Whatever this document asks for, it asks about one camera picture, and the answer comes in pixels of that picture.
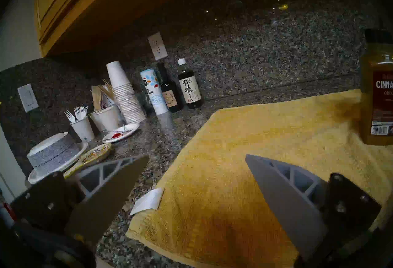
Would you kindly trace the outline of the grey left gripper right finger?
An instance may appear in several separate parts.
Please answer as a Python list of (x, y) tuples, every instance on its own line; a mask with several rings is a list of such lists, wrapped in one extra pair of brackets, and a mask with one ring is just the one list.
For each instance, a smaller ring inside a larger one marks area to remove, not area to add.
[(340, 263), (343, 247), (368, 232), (381, 205), (340, 173), (325, 181), (285, 162), (247, 154), (264, 199), (299, 252), (294, 263)]

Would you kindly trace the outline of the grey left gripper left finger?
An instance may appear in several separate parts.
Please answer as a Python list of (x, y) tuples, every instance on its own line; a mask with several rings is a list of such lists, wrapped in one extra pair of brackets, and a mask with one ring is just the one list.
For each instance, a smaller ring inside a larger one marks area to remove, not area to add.
[(149, 162), (149, 155), (101, 162), (65, 178), (53, 172), (12, 203), (15, 231), (33, 246), (95, 246)]

